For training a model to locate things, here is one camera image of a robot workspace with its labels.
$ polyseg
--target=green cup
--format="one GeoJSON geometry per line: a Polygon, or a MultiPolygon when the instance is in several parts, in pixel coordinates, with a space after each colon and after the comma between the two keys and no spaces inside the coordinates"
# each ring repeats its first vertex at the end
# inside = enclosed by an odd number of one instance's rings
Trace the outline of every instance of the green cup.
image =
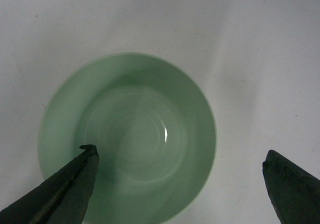
{"type": "Polygon", "coordinates": [[[159,224],[205,185],[216,127],[206,97],[178,67],[120,53],[85,65],[53,96],[39,131],[43,176],[89,144],[100,162],[85,222],[159,224]]]}

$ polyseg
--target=ceramic cup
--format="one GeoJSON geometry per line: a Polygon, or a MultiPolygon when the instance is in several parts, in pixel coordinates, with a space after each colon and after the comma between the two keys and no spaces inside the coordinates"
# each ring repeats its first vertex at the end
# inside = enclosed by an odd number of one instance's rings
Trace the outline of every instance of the ceramic cup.
{"type": "Polygon", "coordinates": [[[43,176],[88,144],[100,161],[85,222],[159,224],[205,185],[216,127],[206,97],[182,70],[152,55],[119,53],[85,65],[53,96],[39,131],[43,176]]]}

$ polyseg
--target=white table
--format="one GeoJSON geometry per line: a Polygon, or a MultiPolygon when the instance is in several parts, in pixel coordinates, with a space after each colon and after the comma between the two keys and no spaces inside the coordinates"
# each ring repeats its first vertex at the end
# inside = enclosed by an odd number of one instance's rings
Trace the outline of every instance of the white table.
{"type": "Polygon", "coordinates": [[[320,178],[320,0],[0,0],[0,210],[43,181],[37,135],[55,90],[119,52],[180,66],[216,118],[208,183],[167,224],[280,223],[270,149],[320,178]]]}

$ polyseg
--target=white surface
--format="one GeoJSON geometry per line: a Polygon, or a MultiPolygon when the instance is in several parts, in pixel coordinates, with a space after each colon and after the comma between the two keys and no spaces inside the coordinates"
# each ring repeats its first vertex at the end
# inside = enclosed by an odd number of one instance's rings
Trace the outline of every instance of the white surface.
{"type": "Polygon", "coordinates": [[[142,52],[207,95],[218,150],[203,192],[168,224],[276,224],[274,149],[320,178],[320,0],[0,0],[0,209],[43,178],[45,105],[78,67],[142,52]]]}

